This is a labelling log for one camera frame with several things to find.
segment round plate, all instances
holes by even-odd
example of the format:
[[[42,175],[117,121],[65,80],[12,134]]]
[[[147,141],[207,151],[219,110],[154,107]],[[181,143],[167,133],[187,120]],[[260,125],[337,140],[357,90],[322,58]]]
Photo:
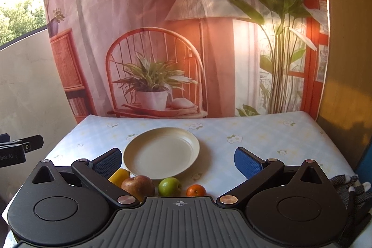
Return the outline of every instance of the round plate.
[[[133,175],[156,180],[175,176],[189,168],[199,150],[198,139],[192,133],[176,127],[162,127],[134,138],[123,158]]]

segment black glove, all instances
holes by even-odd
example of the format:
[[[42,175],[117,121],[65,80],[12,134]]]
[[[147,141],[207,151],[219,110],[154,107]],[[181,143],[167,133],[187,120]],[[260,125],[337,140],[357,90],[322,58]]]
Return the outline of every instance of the black glove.
[[[368,213],[372,208],[371,183],[355,186],[357,180],[357,175],[338,175],[330,179],[348,212],[345,229],[338,241],[342,248],[348,248],[372,218]]]

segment metal pin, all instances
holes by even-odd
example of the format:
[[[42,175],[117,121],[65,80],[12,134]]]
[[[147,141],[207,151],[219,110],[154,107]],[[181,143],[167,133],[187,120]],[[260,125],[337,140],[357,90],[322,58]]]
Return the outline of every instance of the metal pin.
[[[222,204],[235,204],[238,201],[238,198],[233,195],[223,195],[222,197],[219,198],[219,201]]]
[[[123,205],[132,204],[136,201],[136,198],[131,195],[122,195],[118,197],[118,203]]]

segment white plant pot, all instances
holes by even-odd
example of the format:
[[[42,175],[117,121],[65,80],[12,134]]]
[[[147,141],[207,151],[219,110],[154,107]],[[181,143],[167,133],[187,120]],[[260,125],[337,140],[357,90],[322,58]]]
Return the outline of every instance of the white plant pot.
[[[167,104],[168,92],[136,92],[136,97],[141,103],[142,108],[164,111]]]

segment tree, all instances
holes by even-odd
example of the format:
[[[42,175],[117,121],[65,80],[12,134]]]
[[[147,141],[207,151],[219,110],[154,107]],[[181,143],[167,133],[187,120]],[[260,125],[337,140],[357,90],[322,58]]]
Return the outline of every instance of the tree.
[[[32,9],[32,0],[0,7],[0,46],[45,24],[44,8]]]

